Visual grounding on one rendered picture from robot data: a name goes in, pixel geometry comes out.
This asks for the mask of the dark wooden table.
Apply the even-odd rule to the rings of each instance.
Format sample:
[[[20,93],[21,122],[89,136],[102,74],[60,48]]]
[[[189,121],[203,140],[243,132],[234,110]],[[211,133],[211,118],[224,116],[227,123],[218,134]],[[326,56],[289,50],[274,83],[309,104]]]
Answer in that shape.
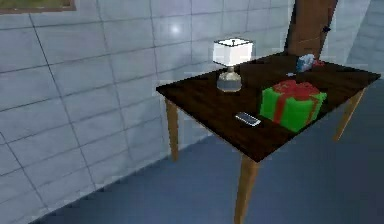
[[[165,97],[171,154],[174,159],[178,157],[178,110],[194,118],[242,153],[234,224],[244,222],[260,162],[299,134],[259,115],[262,91],[285,80],[309,82],[327,94],[318,113],[319,118],[348,102],[350,107],[335,136],[339,138],[365,89],[380,78],[377,73],[333,63],[325,63],[288,77],[286,74],[294,70],[296,62],[295,55],[283,52],[237,66],[242,88],[236,93],[225,93],[217,89],[218,71],[157,88]],[[246,112],[261,123],[255,127],[249,126],[235,118],[239,112]]]

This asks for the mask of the grey remote control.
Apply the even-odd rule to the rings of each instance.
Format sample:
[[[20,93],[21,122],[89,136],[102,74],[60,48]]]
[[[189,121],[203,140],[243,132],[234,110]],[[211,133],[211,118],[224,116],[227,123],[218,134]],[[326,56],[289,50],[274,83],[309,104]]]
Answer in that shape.
[[[252,127],[255,127],[261,123],[259,119],[249,115],[246,112],[237,113],[235,118]]]

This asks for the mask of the white shade table lamp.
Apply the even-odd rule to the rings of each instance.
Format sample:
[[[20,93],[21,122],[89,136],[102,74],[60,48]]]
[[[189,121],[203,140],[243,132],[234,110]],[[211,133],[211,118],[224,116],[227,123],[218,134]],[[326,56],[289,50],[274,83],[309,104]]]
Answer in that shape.
[[[237,92],[241,89],[241,76],[235,72],[235,66],[250,61],[252,50],[253,42],[242,38],[229,38],[214,42],[212,60],[227,68],[217,79],[219,90]]]

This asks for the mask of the green gift box red ribbon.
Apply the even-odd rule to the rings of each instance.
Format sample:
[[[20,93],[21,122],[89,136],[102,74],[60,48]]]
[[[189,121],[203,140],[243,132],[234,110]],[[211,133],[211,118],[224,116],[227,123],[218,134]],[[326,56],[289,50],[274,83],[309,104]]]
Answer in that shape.
[[[281,81],[262,91],[260,115],[298,132],[317,118],[326,98],[309,82]]]

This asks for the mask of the white and red small box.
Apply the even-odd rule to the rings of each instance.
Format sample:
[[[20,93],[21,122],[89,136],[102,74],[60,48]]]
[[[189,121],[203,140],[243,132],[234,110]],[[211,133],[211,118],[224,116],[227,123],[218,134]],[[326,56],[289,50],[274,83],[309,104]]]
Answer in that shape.
[[[316,66],[323,66],[324,62],[315,58],[313,54],[300,56],[296,63],[297,72],[305,72]]]

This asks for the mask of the brown wooden door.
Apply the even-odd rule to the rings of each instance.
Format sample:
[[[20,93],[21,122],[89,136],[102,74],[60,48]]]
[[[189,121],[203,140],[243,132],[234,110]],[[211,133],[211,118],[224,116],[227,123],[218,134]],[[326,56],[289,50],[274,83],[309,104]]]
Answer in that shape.
[[[338,0],[295,0],[284,51],[291,55],[320,57]]]

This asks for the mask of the brown framed wall picture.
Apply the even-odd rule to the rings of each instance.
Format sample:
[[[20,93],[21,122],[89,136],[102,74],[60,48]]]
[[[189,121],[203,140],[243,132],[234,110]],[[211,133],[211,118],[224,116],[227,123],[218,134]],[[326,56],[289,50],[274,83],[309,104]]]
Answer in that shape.
[[[75,10],[75,0],[0,0],[0,15]]]

